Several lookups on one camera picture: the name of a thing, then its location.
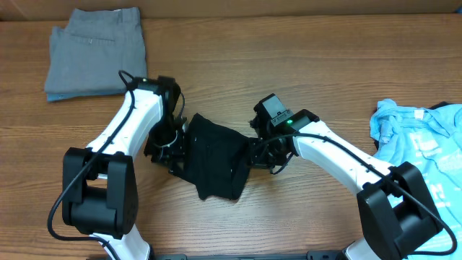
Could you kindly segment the black t-shirt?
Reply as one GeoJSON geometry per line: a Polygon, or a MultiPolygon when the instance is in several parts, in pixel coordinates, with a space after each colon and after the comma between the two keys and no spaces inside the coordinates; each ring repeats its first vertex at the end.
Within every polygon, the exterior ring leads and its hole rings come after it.
{"type": "Polygon", "coordinates": [[[199,198],[237,200],[248,180],[249,138],[195,114],[186,132],[183,168],[173,175],[196,186],[199,198]]]}

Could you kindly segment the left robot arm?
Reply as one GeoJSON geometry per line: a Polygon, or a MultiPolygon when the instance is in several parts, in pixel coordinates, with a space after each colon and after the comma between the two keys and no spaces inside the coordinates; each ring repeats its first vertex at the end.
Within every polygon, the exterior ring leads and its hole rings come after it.
{"type": "Polygon", "coordinates": [[[63,158],[63,191],[57,204],[81,241],[97,241],[109,259],[153,259],[152,246],[136,227],[139,197],[134,172],[139,152],[171,167],[184,154],[184,120],[174,115],[180,86],[119,73],[127,92],[108,127],[85,148],[63,158]]]}

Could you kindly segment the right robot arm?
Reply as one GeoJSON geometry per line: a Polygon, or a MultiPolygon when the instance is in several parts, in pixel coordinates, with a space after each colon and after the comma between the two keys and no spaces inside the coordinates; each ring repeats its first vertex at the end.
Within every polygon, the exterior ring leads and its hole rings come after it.
{"type": "Polygon", "coordinates": [[[335,134],[308,110],[293,113],[275,94],[254,107],[250,163],[284,168],[294,156],[315,163],[357,200],[363,237],[337,259],[405,259],[443,230],[429,189],[416,166],[394,166],[335,134]]]}

